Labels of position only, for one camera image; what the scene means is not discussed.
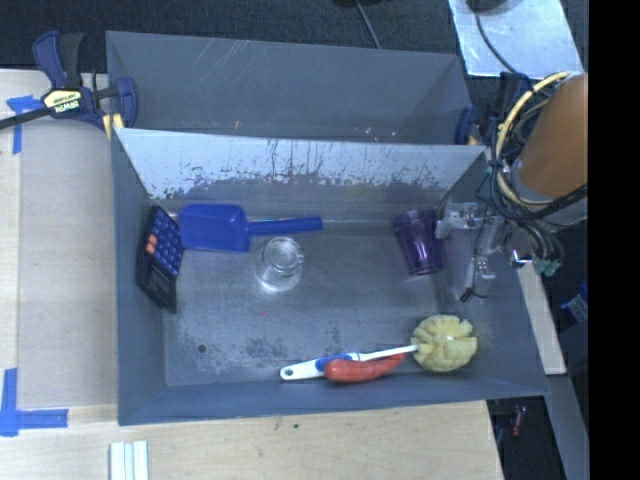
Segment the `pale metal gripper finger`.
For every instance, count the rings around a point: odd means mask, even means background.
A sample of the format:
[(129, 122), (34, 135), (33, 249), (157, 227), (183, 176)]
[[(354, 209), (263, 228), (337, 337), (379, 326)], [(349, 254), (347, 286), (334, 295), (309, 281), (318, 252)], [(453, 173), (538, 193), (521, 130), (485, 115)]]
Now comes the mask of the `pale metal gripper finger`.
[(488, 259), (477, 260), (477, 293), (487, 294), (496, 279)]
[(459, 296), (460, 302), (467, 302), (473, 297), (482, 298), (483, 293), (476, 288), (477, 275), (479, 274), (478, 259), (473, 257), (465, 271), (464, 287)]

